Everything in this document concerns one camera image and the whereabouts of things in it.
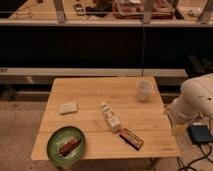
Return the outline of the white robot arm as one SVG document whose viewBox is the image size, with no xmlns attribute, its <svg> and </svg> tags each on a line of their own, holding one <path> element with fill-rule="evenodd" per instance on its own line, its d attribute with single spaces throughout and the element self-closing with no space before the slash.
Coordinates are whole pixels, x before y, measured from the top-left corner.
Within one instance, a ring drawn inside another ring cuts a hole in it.
<svg viewBox="0 0 213 171">
<path fill-rule="evenodd" d="M 172 125 L 190 124 L 199 114 L 213 119 L 213 73 L 185 80 L 165 114 Z"/>
</svg>

